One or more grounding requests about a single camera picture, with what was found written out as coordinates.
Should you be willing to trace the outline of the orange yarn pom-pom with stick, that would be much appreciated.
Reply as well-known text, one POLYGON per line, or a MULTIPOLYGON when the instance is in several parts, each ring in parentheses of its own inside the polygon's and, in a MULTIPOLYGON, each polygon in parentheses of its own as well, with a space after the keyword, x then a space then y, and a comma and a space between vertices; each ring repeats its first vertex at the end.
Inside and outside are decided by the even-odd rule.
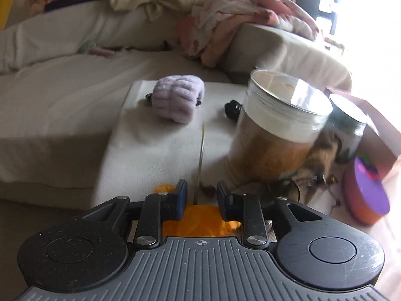
POLYGON ((200 191, 213 190, 201 184, 201 171, 205 146, 205 124, 202 125, 200 155, 196 172, 195 190, 192 204, 185 208, 181 220, 168 220, 162 224, 164 237, 227 237, 239 233, 239 221, 224 221, 217 206, 199 204, 200 191))

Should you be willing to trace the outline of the purple eggplant felt sponge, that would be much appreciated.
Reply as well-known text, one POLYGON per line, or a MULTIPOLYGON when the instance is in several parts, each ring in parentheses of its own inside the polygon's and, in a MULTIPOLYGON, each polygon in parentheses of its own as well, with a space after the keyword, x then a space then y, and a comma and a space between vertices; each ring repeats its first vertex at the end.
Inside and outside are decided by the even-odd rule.
POLYGON ((379 172, 365 156, 356 156, 345 169, 342 193, 349 212, 363 225, 376 224, 390 211, 379 172))

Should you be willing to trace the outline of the large clear lidded jar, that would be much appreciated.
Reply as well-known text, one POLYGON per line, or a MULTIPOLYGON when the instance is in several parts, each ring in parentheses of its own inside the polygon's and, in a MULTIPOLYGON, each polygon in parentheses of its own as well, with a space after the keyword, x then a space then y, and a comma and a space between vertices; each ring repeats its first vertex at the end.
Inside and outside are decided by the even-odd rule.
POLYGON ((227 155, 232 182, 275 181, 294 173, 332 110, 328 97, 304 80, 253 70, 227 155))

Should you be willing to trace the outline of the black hair clip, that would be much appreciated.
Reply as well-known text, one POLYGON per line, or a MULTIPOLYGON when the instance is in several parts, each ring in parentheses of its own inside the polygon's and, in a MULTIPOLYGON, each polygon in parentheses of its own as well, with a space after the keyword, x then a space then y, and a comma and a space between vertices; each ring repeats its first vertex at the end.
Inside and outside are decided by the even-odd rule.
POLYGON ((224 112, 228 119, 237 122, 243 109, 243 105, 238 101, 231 100, 229 103, 224 105, 224 112))

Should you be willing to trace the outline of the lavender fluffy scrunchie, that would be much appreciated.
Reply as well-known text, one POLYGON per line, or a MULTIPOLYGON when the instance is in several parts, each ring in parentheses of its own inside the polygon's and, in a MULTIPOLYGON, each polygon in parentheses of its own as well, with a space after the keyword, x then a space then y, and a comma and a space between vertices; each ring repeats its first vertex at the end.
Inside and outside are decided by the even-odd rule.
POLYGON ((154 112, 161 118, 189 124, 205 97, 205 84, 193 75, 174 75, 159 79, 147 95, 154 112))

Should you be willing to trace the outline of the small glass jar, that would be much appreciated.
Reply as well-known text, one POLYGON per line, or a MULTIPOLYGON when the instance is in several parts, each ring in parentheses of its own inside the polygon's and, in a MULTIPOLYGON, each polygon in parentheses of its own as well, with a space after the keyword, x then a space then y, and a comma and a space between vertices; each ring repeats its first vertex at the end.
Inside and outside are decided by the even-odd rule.
POLYGON ((344 96, 328 95, 333 111, 327 125, 338 141, 335 161, 339 164, 349 162, 359 147, 367 124, 366 114, 344 96))

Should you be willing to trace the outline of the cardboard box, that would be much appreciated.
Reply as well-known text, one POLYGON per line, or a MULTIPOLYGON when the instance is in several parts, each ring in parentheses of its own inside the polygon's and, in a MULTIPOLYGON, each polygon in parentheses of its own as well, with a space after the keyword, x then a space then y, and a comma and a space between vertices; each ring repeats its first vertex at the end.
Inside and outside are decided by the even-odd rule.
POLYGON ((367 155, 381 180, 393 175, 393 168, 400 165, 400 131, 366 100, 332 87, 326 88, 325 93, 345 97, 366 114, 367 125, 357 153, 367 155))

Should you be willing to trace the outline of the beige sofa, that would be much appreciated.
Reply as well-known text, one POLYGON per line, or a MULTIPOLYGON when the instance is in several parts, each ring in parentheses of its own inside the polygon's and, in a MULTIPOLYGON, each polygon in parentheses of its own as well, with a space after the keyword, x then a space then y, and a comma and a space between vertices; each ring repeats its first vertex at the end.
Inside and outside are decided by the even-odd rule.
POLYGON ((179 14, 151 22, 143 8, 115 12, 100 0, 40 14, 1 32, 1 197, 84 209, 111 198, 95 192, 101 160, 130 88, 192 74, 206 82, 199 114, 222 116, 256 67, 318 88, 349 90, 347 68, 317 43, 245 25, 214 69, 175 50, 179 14))

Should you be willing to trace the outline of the pink floral blanket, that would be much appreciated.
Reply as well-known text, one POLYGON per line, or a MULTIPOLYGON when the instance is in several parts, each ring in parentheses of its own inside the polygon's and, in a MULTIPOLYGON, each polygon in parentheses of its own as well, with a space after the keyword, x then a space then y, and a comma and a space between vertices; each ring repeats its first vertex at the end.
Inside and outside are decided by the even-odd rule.
POLYGON ((195 6, 177 25, 184 54, 213 68, 222 59, 240 27, 246 23, 294 33, 314 41, 315 20, 291 0, 207 0, 195 6))

